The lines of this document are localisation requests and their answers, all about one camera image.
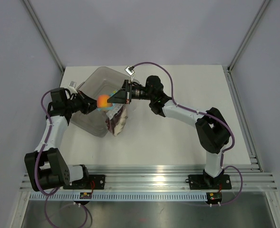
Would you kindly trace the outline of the red grape bunch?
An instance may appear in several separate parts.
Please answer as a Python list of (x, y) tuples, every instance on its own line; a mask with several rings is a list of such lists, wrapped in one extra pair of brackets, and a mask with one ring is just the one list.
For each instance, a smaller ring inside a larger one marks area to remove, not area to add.
[(119, 118), (123, 115), (127, 115), (127, 108), (125, 105), (117, 106), (116, 108), (109, 110), (106, 113), (106, 126), (110, 133), (114, 133), (114, 127), (116, 126)]

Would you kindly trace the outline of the orange peach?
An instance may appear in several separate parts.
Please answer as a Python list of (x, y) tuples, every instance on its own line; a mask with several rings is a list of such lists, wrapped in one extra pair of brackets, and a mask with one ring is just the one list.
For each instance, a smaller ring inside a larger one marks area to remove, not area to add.
[(113, 104), (108, 102), (109, 98), (110, 98), (109, 95), (100, 95), (97, 98), (97, 108), (101, 110), (108, 110), (112, 108)]

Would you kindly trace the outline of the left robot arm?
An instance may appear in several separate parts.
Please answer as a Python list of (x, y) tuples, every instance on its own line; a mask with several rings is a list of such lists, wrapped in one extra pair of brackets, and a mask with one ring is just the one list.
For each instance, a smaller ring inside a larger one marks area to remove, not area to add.
[(90, 185), (87, 168), (83, 164), (67, 165), (59, 148), (72, 115), (93, 112), (97, 101), (82, 91), (72, 93), (62, 87), (45, 95), (51, 96), (51, 102), (42, 108), (46, 114), (46, 129), (35, 151), (24, 157), (31, 186), (45, 196), (52, 196), (59, 188), (73, 183), (85, 189)]

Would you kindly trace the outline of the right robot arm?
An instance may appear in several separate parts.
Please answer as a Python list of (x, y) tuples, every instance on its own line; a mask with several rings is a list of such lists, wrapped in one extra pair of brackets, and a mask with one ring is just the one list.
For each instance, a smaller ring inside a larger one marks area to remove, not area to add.
[(175, 103), (172, 97), (166, 95), (158, 76), (149, 76), (145, 85), (125, 80), (122, 87), (107, 101), (115, 104), (129, 104), (135, 99), (148, 100), (150, 109), (156, 115), (179, 120), (196, 129), (200, 145), (206, 151), (203, 182), (206, 187), (215, 188), (224, 173), (222, 164), (225, 146), (232, 138), (220, 111), (211, 108), (207, 112), (201, 113), (182, 107)]

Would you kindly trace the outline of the clear zip top bag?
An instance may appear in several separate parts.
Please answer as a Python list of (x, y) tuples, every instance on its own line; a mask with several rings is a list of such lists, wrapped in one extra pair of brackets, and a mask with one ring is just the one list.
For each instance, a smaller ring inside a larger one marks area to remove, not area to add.
[(113, 136), (118, 136), (124, 129), (130, 114), (135, 111), (135, 104), (108, 104), (107, 98), (110, 98), (118, 90), (111, 93), (102, 92), (97, 96), (97, 110), (105, 118), (106, 128)]

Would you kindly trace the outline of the grey toy fish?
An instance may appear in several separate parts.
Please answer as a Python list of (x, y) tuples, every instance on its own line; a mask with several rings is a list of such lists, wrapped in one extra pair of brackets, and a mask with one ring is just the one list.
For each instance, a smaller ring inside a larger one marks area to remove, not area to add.
[(122, 132), (122, 130), (126, 124), (127, 118), (128, 118), (127, 115), (123, 115), (119, 118), (116, 126), (114, 127), (114, 133), (113, 133), (114, 136), (118, 136)]

